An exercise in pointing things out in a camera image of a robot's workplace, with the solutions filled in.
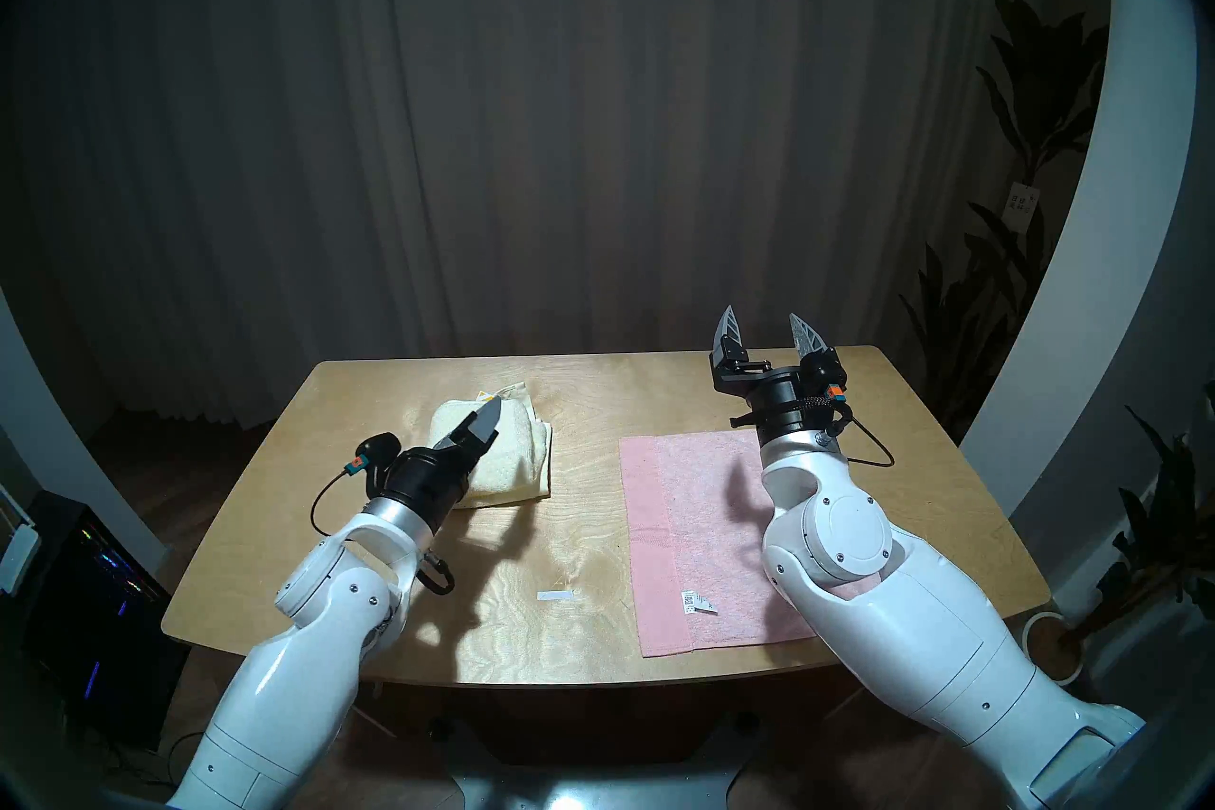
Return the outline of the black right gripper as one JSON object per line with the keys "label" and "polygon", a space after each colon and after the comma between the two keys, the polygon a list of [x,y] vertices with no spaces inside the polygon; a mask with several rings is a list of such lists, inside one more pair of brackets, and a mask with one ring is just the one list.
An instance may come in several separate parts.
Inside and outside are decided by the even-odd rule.
{"label": "black right gripper", "polygon": [[730,427],[756,429],[759,444],[807,431],[837,438],[842,434],[842,363],[827,342],[799,316],[790,313],[799,364],[773,367],[751,362],[741,342],[736,315],[728,305],[714,330],[712,364],[717,392],[742,398],[748,410]]}

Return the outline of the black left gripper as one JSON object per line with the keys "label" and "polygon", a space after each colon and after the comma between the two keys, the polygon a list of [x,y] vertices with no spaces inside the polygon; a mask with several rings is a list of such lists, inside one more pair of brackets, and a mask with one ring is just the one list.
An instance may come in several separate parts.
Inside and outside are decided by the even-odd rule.
{"label": "black left gripper", "polygon": [[437,534],[497,438],[501,408],[501,398],[490,397],[445,436],[445,447],[403,451],[380,475],[380,498],[403,505]]}

